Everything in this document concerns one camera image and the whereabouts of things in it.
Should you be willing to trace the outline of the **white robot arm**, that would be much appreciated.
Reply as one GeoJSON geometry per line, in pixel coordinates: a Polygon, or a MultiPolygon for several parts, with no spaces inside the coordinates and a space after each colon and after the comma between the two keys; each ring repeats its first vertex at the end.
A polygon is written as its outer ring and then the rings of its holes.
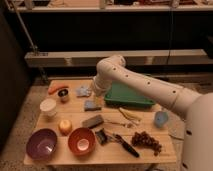
{"type": "Polygon", "coordinates": [[[200,94],[125,68],[121,55],[100,60],[92,87],[104,95],[117,81],[136,90],[186,120],[181,171],[213,171],[213,93],[200,94]]]}

